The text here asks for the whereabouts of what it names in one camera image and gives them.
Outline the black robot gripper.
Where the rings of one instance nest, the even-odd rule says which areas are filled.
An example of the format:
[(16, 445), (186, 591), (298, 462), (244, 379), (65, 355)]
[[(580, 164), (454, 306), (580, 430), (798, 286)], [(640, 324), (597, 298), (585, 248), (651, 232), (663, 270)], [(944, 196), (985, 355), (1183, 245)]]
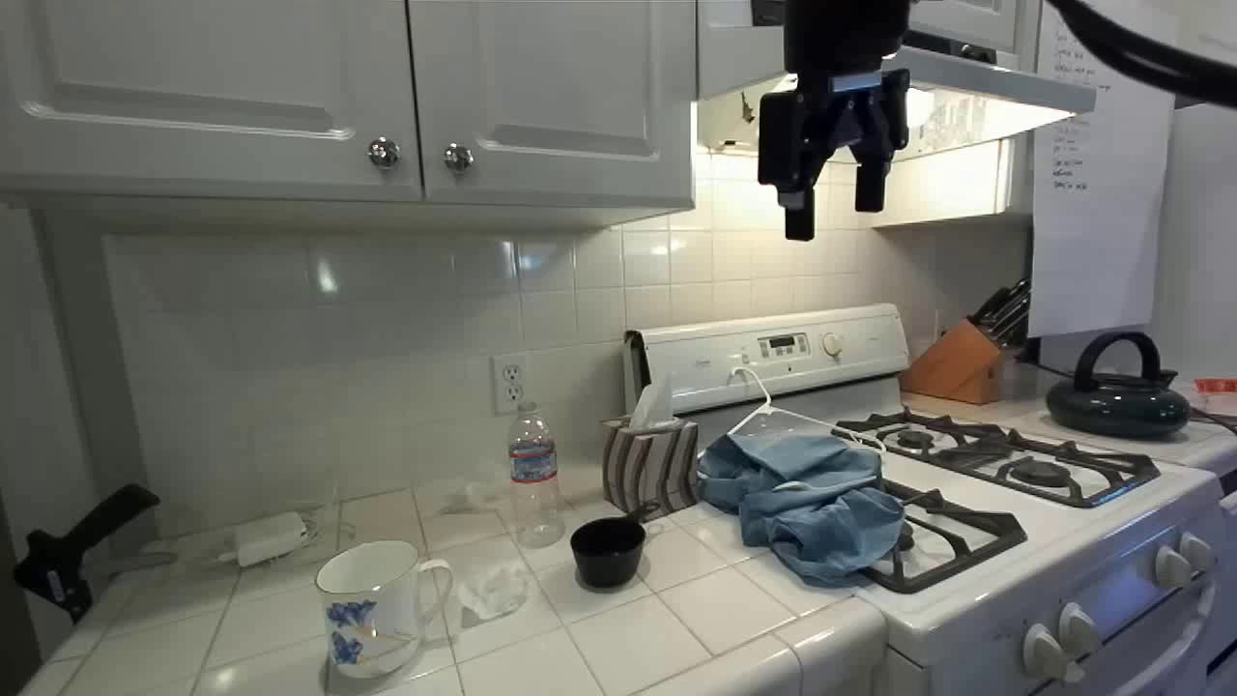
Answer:
[(815, 237), (815, 179), (846, 149), (856, 210), (887, 210), (891, 160), (910, 143), (910, 75), (887, 58), (910, 36), (910, 0), (750, 0), (757, 26), (786, 36), (790, 94), (763, 97), (757, 183), (783, 190), (786, 237)]

